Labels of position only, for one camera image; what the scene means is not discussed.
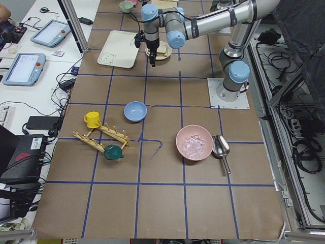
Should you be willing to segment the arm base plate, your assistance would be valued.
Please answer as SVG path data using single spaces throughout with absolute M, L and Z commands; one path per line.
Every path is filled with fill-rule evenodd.
M 247 92 L 228 91 L 223 78 L 207 78 L 210 107 L 213 109 L 250 109 Z

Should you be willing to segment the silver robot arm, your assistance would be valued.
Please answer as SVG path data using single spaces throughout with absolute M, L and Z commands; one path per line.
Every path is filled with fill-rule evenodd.
M 212 54 L 219 57 L 220 66 L 212 74 L 229 77 L 230 66 L 241 61 L 259 21 L 270 14 L 279 1 L 214 1 L 210 12 L 189 18 L 181 7 L 160 9 L 155 4 L 145 4 L 141 9 L 143 28 L 135 37 L 135 46 L 145 43 L 149 61 L 155 67 L 158 56 L 159 30 L 166 31 L 168 46 L 181 49 L 186 41 L 197 49 L 206 38 Z

